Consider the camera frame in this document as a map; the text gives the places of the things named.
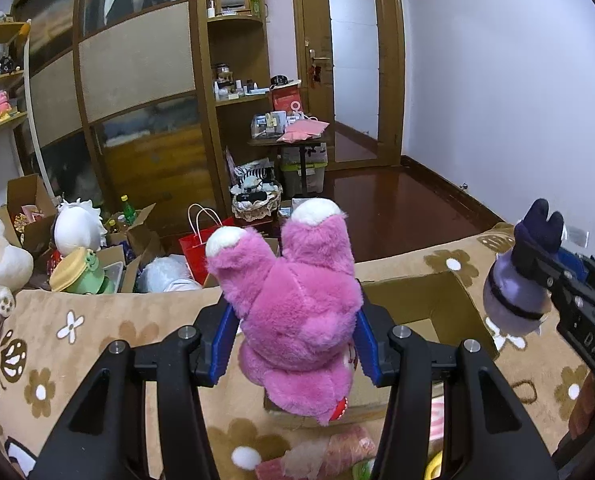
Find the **purple chibi plush doll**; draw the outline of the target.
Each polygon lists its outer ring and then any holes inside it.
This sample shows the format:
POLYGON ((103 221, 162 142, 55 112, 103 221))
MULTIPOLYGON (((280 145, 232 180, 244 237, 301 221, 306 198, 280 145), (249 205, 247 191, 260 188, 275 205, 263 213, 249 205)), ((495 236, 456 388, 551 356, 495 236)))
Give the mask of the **purple chibi plush doll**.
POLYGON ((563 228, 562 214, 551 214, 548 201, 537 198, 514 227, 514 246, 496 257, 484 284, 483 299, 486 315, 503 333, 523 337, 537 332, 541 319, 550 311, 546 289, 520 273, 513 258, 525 244, 555 257, 561 248, 563 228))

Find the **pink plush bear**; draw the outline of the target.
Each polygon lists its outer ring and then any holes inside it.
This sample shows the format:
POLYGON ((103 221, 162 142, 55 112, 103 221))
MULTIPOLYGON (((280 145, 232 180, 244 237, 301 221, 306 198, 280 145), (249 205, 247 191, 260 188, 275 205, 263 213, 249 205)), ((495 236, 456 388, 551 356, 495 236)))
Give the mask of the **pink plush bear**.
POLYGON ((205 255, 240 322, 243 375, 292 415, 322 426, 339 417, 352 389, 363 305, 339 205, 321 197, 299 204, 283 223, 279 254, 254 229, 222 226, 205 255))

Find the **pink swirl roll cushion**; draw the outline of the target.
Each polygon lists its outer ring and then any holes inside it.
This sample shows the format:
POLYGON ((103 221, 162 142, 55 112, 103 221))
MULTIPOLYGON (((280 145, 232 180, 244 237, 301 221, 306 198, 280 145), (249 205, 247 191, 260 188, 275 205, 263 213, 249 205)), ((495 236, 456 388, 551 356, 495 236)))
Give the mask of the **pink swirl roll cushion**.
POLYGON ((444 437, 445 403, 443 396, 435 396, 431 402, 429 441, 436 442, 444 437))

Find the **yellow plush dog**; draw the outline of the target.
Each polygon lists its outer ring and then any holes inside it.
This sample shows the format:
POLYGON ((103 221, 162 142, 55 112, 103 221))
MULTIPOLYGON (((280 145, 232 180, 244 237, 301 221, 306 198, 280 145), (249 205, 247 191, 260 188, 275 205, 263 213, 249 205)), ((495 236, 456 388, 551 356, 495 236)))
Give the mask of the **yellow plush dog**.
POLYGON ((424 480, 438 479, 442 474, 443 452, 438 452, 427 464, 424 480))

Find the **green white tissue pack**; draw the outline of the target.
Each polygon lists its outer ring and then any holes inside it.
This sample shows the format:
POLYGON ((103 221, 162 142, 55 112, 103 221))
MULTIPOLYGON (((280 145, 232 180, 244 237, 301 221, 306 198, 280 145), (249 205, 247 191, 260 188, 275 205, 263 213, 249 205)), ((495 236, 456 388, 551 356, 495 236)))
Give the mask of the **green white tissue pack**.
POLYGON ((373 466, 375 466, 375 459, 363 460, 352 466, 353 480, 370 480, 372 476, 373 466))

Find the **cardboard box on blanket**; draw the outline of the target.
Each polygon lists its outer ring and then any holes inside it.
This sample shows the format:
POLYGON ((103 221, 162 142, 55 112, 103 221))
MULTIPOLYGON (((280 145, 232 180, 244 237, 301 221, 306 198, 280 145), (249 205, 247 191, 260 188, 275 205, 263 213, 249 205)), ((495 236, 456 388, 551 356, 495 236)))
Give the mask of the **cardboard box on blanket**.
POLYGON ((410 278, 365 281, 363 308, 354 332, 354 378, 346 408, 332 426, 385 416, 390 388, 401 382, 401 361, 412 356, 434 368, 440 382, 455 365, 455 349, 472 339, 495 360, 499 356, 480 311, 456 274, 450 271, 410 278))

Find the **white plastic bag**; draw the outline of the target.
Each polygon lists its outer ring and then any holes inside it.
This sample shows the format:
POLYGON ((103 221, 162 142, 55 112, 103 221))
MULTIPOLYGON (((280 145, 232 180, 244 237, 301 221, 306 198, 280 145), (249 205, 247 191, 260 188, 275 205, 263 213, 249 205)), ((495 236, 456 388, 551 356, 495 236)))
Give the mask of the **white plastic bag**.
POLYGON ((136 286, 137 291, 142 294, 187 292, 202 288, 202 285, 194 280, 182 255, 155 258, 140 272, 136 286))

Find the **green glass bottle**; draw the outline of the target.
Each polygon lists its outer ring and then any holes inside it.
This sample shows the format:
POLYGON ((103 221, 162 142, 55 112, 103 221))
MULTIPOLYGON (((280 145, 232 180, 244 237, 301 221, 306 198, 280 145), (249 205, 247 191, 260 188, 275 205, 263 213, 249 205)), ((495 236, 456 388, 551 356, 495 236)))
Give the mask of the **green glass bottle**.
POLYGON ((125 223, 127 226, 132 226, 134 224, 134 220, 137 218, 137 211, 134 209, 134 206, 130 204, 129 197, 126 194, 120 196, 120 201, 122 202, 122 211, 124 211, 125 223))

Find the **open cardboard box left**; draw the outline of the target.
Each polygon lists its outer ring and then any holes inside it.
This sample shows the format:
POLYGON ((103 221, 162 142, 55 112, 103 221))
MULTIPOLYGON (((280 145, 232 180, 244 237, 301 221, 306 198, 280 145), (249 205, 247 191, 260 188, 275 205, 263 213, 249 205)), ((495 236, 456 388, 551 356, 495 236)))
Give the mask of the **open cardboard box left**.
POLYGON ((6 202, 0 207, 4 236, 34 257, 50 245, 51 229, 58 212, 38 174, 11 180, 6 185, 6 202))

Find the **clear plastic storage bin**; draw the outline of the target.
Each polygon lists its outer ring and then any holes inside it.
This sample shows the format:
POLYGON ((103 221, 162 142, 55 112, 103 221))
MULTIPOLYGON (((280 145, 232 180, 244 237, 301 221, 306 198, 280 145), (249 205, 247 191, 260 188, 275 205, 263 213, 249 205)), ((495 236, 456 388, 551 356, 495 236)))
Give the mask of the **clear plastic storage bin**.
POLYGON ((325 186, 328 166, 326 143, 299 145, 281 148, 281 171, 284 177, 284 192, 288 197, 303 194, 306 183, 308 194, 320 194, 325 186))

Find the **small dark side table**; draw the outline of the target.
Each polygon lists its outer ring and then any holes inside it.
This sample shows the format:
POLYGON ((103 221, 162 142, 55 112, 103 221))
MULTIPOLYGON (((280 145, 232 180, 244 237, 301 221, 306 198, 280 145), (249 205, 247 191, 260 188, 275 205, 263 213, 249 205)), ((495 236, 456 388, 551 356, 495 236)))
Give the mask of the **small dark side table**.
POLYGON ((284 150, 296 151, 297 156, 291 156, 288 158, 288 162, 284 162, 284 170, 296 171, 299 174, 299 185, 301 187, 297 196, 307 198, 311 195, 308 188, 308 177, 314 176, 319 169, 326 169, 328 166, 328 129, 320 138, 307 141, 281 143, 278 139, 258 136, 258 138, 250 138, 247 144, 252 148, 276 148, 280 152, 284 150))

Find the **red box on shelf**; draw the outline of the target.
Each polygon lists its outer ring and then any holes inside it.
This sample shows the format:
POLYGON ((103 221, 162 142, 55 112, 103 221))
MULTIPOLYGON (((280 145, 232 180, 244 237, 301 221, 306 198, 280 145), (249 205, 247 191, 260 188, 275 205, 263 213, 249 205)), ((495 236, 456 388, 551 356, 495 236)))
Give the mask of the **red box on shelf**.
POLYGON ((303 110, 301 89, 299 84, 284 84, 271 90, 273 109, 276 112, 285 112, 288 115, 300 113, 303 110))

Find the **wooden door with glass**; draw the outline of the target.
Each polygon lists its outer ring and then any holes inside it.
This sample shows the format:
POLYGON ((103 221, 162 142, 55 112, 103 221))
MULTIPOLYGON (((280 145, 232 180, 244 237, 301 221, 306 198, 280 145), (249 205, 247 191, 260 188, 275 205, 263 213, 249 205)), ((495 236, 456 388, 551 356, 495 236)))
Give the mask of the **wooden door with glass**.
POLYGON ((294 0, 309 115, 326 122, 329 164, 395 166, 405 96, 401 0, 294 0))

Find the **large wooden wardrobe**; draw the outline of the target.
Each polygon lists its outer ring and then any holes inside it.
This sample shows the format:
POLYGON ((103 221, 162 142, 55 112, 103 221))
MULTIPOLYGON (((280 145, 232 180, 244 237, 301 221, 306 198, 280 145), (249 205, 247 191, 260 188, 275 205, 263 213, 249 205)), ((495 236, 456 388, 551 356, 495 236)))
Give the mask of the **large wooden wardrobe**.
POLYGON ((13 0, 30 25, 28 162, 60 200, 150 208, 162 235, 186 208, 226 212, 224 158, 247 150, 269 82, 264 0, 13 0))

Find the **wooden wall shelf left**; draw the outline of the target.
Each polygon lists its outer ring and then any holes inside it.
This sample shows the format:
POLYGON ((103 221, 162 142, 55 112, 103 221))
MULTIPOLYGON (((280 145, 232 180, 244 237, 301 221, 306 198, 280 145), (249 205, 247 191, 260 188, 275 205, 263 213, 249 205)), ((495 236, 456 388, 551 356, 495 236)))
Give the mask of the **wooden wall shelf left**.
POLYGON ((27 88, 24 55, 31 29, 31 21, 0 18, 0 131, 14 130, 27 119, 18 100, 24 100, 27 88))

